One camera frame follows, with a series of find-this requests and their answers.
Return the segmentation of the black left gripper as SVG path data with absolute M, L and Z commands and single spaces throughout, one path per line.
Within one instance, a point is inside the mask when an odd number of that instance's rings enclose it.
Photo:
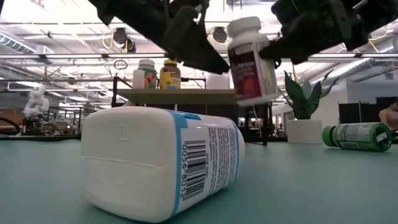
M 165 56 L 183 66 L 222 74 L 228 63 L 205 36 L 205 1 L 141 1 L 130 27 L 164 47 Z

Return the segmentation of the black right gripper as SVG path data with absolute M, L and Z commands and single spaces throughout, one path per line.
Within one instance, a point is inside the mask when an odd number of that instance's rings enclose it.
M 311 54 L 344 43 L 354 50 L 368 42 L 363 17 L 355 8 L 358 1 L 278 0 L 272 6 L 282 28 L 282 37 L 270 40 L 260 50 L 261 58 L 280 62 L 289 58 L 293 64 L 308 60 Z

